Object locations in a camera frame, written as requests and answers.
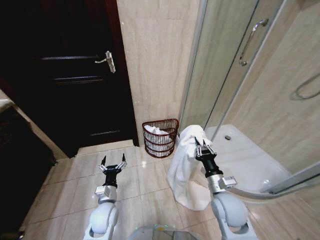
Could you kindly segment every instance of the wooden door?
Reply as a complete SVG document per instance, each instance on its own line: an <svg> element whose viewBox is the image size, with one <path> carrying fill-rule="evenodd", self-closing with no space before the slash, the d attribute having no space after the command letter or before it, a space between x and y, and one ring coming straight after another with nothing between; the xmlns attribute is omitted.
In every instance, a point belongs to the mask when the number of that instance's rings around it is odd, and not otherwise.
<svg viewBox="0 0 320 240"><path fill-rule="evenodd" d="M84 146L138 145L117 1L9 2L0 88L69 157ZM115 73L95 63L106 51Z"/></svg>

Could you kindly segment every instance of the shower enclosure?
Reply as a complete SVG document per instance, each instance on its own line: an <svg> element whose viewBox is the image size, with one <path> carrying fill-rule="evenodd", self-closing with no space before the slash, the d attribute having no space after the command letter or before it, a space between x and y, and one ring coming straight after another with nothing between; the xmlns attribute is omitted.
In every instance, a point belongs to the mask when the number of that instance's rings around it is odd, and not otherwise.
<svg viewBox="0 0 320 240"><path fill-rule="evenodd" d="M320 173L319 12L319 0L200 1L179 131L203 127L240 194Z"/></svg>

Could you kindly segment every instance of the trash bin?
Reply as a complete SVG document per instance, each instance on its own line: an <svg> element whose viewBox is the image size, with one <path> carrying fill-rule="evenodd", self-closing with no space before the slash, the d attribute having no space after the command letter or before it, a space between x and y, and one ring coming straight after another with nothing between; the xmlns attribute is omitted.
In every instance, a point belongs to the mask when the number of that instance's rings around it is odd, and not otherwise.
<svg viewBox="0 0 320 240"><path fill-rule="evenodd" d="M148 131L145 126L159 128L167 134L155 134ZM154 158L166 158L175 149L179 121L175 118L147 121L142 123L145 151Z"/></svg>

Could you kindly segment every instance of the beige tile floor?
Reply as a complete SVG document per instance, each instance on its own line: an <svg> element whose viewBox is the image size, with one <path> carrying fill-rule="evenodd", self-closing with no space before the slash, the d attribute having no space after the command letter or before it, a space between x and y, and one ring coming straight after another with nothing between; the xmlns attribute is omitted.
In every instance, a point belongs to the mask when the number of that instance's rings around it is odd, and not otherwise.
<svg viewBox="0 0 320 240"><path fill-rule="evenodd" d="M205 240L221 239L210 206L204 211L191 211L175 201L166 181L173 155L153 158L143 147L134 146L60 160L24 220L24 239L82 240L89 216L98 204L94 191L105 180L97 165L105 155L106 164L116 164L122 153L128 165L117 178L119 220L113 240L125 240L136 228L153 224L193 231ZM320 239L320 215L298 195L247 206L261 240Z"/></svg>

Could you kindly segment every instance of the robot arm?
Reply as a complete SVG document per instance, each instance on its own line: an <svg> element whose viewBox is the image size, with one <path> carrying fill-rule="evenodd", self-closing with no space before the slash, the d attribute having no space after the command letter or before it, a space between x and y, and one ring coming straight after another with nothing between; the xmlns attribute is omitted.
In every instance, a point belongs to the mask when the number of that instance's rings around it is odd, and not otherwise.
<svg viewBox="0 0 320 240"><path fill-rule="evenodd" d="M106 157L98 167L105 174L105 183L95 189L99 206L90 215L89 225L85 230L83 240L111 240L117 224L119 211L115 206L117 201L117 174L127 165L125 154L118 165L105 167Z"/></svg>
<svg viewBox="0 0 320 240"><path fill-rule="evenodd" d="M237 184L233 176L224 177L224 173L215 162L217 154L203 141L203 146L195 138L196 157L205 168L205 177L214 198L211 206L219 223L222 240L257 240L257 235L248 218L248 209L237 197L225 192ZM229 227L240 228L232 232Z"/></svg>

